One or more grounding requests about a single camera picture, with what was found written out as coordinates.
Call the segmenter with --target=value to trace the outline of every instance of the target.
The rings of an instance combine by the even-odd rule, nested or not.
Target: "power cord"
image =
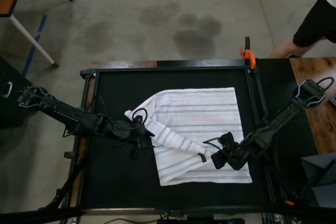
[[[219,139],[221,139],[221,138],[220,138],[220,137],[215,137],[215,138],[209,139],[209,140],[207,140],[207,141],[204,141],[203,143],[204,143],[204,144],[211,145],[211,146],[217,148],[220,152],[223,152],[223,153],[224,153],[224,151],[223,151],[221,148],[219,148],[217,145],[215,145],[215,144],[213,144],[213,143],[210,143],[210,142],[213,141],[213,140],[219,140]]]
[[[163,218],[167,217],[168,215],[165,215],[163,217],[161,217],[160,219],[157,219],[157,220],[150,220],[150,221],[133,221],[133,220],[127,220],[127,219],[123,219],[123,218],[118,218],[118,219],[114,219],[114,220],[109,220],[103,224],[108,224],[108,223],[111,223],[111,222],[115,222],[117,220],[123,220],[123,221],[126,221],[126,222],[130,222],[130,223],[133,223],[133,224],[149,224],[149,223],[152,223],[152,222],[156,222],[156,221],[159,221],[159,220],[162,220]]]
[[[103,108],[104,108],[104,113],[106,114],[107,116],[107,119],[108,121],[112,124],[112,125],[115,125],[110,117],[110,114],[109,112],[107,111],[107,107],[105,105],[105,102],[103,100],[103,98],[100,96],[100,95],[95,95],[93,98],[92,98],[92,101],[90,102],[90,105],[82,112],[78,113],[78,115],[81,115],[81,114],[84,114],[86,113],[93,105],[93,102],[95,101],[96,98],[99,98],[101,104],[103,105]],[[132,121],[134,121],[134,115],[136,113],[138,113],[139,111],[144,111],[145,112],[145,119],[142,121],[142,123],[140,125],[138,125],[137,127],[133,127],[133,128],[121,128],[121,127],[118,127],[117,125],[115,125],[115,127],[118,129],[118,130],[126,130],[126,131],[130,131],[130,130],[136,130],[138,128],[140,128],[146,121],[147,121],[147,118],[148,118],[148,112],[145,108],[139,108],[137,109],[136,111],[134,111],[134,113],[132,114]]]

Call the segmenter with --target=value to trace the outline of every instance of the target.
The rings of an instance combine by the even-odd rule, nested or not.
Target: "black table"
[[[291,99],[296,79],[289,60],[262,59],[258,65],[272,115]],[[123,118],[124,111],[162,90],[235,87],[244,135],[256,127],[256,86],[253,81],[248,83],[243,60],[112,62],[92,67],[98,70],[86,76],[82,105],[88,106],[98,94],[113,120]],[[94,104],[93,111],[103,113],[102,105]],[[306,114],[301,113],[283,127],[278,138],[281,141],[277,149],[286,177],[302,190],[306,177],[300,157],[318,153]],[[85,147],[88,164],[75,181],[65,206],[80,206],[87,213],[215,213],[223,209],[260,212],[265,206],[283,202],[276,181],[259,159],[249,162],[252,184],[184,183],[161,187],[152,151],[131,161],[129,146],[115,148],[113,141],[97,136],[77,139],[71,168]]]

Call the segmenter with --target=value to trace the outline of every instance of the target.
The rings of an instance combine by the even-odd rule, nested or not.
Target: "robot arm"
[[[331,83],[323,88],[320,82],[330,79]],[[288,123],[295,115],[305,108],[318,106],[325,99],[325,92],[334,83],[332,77],[327,77],[315,83],[312,80],[305,80],[293,92],[293,99],[280,110],[265,127],[258,128],[249,133],[240,143],[234,142],[231,132],[218,138],[223,147],[222,150],[212,155],[212,160],[217,169],[228,163],[233,169],[240,170],[250,156],[260,157],[270,147],[273,135]]]
[[[41,111],[51,116],[63,123],[66,128],[65,131],[67,130],[71,135],[87,136],[89,134],[98,134],[134,144],[136,147],[152,146],[150,136],[154,135],[145,128],[144,122],[146,118],[143,120],[141,115],[133,118],[132,122],[112,121],[108,114],[86,113],[91,106],[84,110],[83,108],[74,108],[63,103],[41,87],[26,87],[20,93],[21,96],[18,98],[19,106]]]

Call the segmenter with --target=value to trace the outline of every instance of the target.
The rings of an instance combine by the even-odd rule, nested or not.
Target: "black shorts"
[[[309,47],[321,38],[336,43],[336,8],[327,0],[317,0],[293,37],[298,47]]]

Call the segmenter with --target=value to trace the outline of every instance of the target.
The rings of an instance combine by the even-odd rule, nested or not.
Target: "black work surface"
[[[290,63],[288,61],[283,66],[281,71],[284,72],[277,70],[271,61],[262,61],[261,66],[267,103],[279,109],[289,100],[288,94],[281,93],[281,90],[292,91],[295,87]],[[271,83],[272,78],[278,83]],[[225,87],[236,89],[246,135],[255,126],[246,76],[241,69],[101,71],[96,94],[104,99],[112,119],[119,120],[125,119],[123,114],[126,110],[136,108],[162,90]],[[100,103],[94,107],[94,112],[103,113]],[[289,141],[292,139],[290,135],[284,135]],[[104,137],[90,139],[81,192],[82,208],[150,207],[171,210],[269,204],[264,170],[258,159],[249,162],[252,184],[185,183],[161,187],[153,151],[148,150],[141,158],[132,161],[129,159],[130,149],[130,146],[114,148],[113,141]]]

